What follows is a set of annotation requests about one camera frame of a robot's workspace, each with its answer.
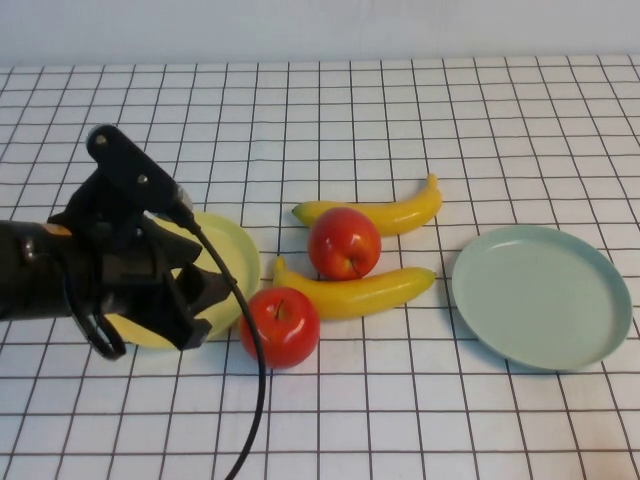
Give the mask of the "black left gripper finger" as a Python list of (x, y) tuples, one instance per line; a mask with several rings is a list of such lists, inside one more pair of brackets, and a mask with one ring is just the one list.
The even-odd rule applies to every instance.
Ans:
[(232, 294), (232, 287), (219, 272), (207, 271), (193, 264), (186, 264), (178, 275), (178, 289), (193, 316), (225, 301)]
[(154, 218), (147, 219), (147, 272), (159, 273), (193, 264), (202, 252), (201, 245), (172, 232)]

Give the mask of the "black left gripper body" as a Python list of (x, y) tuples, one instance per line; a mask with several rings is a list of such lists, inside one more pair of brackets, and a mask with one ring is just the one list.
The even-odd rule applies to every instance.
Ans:
[(62, 291), (71, 316), (96, 350), (122, 350), (118, 314), (178, 350), (199, 347), (211, 326), (193, 316), (178, 289), (181, 269), (147, 272), (147, 219), (65, 212), (62, 225), (79, 251), (62, 255)]

